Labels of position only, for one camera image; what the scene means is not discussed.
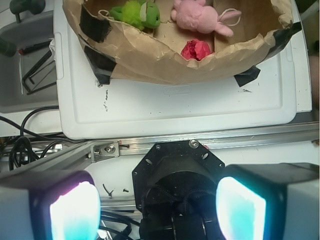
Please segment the gripper glowing gel right finger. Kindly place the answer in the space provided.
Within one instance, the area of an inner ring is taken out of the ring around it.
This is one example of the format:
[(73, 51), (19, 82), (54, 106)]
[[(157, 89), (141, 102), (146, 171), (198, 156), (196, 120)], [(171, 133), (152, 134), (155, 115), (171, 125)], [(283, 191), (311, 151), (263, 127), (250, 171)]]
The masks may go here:
[(230, 164), (218, 182), (215, 206), (227, 240), (318, 240), (320, 167)]

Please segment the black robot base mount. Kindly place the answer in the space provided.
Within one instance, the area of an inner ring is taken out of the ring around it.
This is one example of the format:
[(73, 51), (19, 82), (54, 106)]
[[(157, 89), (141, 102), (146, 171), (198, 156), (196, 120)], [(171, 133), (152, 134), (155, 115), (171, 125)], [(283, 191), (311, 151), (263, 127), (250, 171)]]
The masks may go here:
[(159, 154), (151, 149), (132, 171), (142, 240), (222, 240), (216, 190), (225, 164), (204, 156)]

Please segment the gripper glowing gel left finger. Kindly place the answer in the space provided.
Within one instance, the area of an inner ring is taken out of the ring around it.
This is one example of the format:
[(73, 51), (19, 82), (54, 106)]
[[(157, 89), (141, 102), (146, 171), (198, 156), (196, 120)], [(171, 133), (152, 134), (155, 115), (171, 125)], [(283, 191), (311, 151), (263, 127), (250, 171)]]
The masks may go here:
[(84, 170), (24, 171), (0, 178), (2, 240), (94, 240), (101, 200)]

